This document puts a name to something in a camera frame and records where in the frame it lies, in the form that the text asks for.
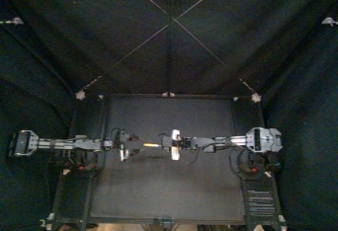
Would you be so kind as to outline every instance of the small object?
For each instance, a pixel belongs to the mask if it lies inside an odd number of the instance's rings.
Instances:
[[[259,101],[261,100],[261,96],[260,96],[257,93],[252,94],[251,97],[252,97],[251,100],[252,100],[255,103],[259,102]]]
[[[331,17],[324,18],[321,21],[321,25],[329,25],[332,27],[333,24],[338,25],[338,22],[335,22]]]
[[[78,100],[82,100],[85,98],[85,93],[84,91],[78,91],[77,93],[74,93],[74,96]]]
[[[174,96],[174,93],[170,93],[170,92],[162,93],[162,97],[170,97],[170,98],[173,98],[173,96]]]
[[[144,147],[149,147],[149,148],[158,148],[158,147],[161,147],[158,144],[153,144],[153,143],[144,143],[142,145],[144,145]]]
[[[271,177],[271,173],[269,172],[264,172],[264,174],[267,175],[267,177]]]
[[[179,140],[179,130],[173,129],[170,134],[170,139],[173,141]],[[177,147],[170,147],[170,158],[176,161],[179,160],[179,149]]]
[[[14,25],[24,25],[24,22],[22,22],[22,20],[21,20],[18,17],[16,17],[16,18],[12,20],[12,24],[14,24]]]
[[[0,25],[3,25],[3,24],[13,24],[14,26],[17,26],[17,25],[22,25],[24,22],[18,17],[16,17],[10,21],[0,21]]]

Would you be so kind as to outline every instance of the cable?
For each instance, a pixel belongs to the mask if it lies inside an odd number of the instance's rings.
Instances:
[[[197,158],[199,152],[200,152],[200,148],[197,148],[196,153],[195,153],[193,160],[192,160],[191,162],[188,162],[188,161],[183,160],[181,158],[179,158],[179,160],[180,160],[183,163],[185,163],[185,164],[193,164],[193,163],[195,163],[195,161],[196,161],[196,158]]]

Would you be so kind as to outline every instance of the black mat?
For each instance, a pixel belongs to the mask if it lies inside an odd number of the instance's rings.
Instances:
[[[231,103],[224,100],[113,99],[106,132],[122,127],[144,140],[176,128],[181,136],[232,134]],[[142,142],[132,144],[140,147]],[[126,162],[110,151],[98,175],[90,217],[243,221],[240,181],[229,170],[228,151],[199,153],[191,165],[161,149],[145,149]],[[181,152],[193,159],[196,152]]]

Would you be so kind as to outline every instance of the metal bracket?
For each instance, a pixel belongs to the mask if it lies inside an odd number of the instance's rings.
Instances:
[[[162,226],[165,230],[170,230],[173,227],[173,221],[170,219],[154,219],[153,224]]]

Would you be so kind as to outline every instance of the black curtain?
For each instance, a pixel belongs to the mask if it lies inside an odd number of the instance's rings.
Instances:
[[[0,0],[0,19],[17,16]],[[38,230],[38,219],[50,213],[56,174],[49,156],[9,159],[6,149],[21,129],[41,137],[66,137],[69,93],[29,27],[0,26],[0,230]]]
[[[289,230],[336,230],[338,27],[317,25],[267,92],[281,131],[281,209]]]

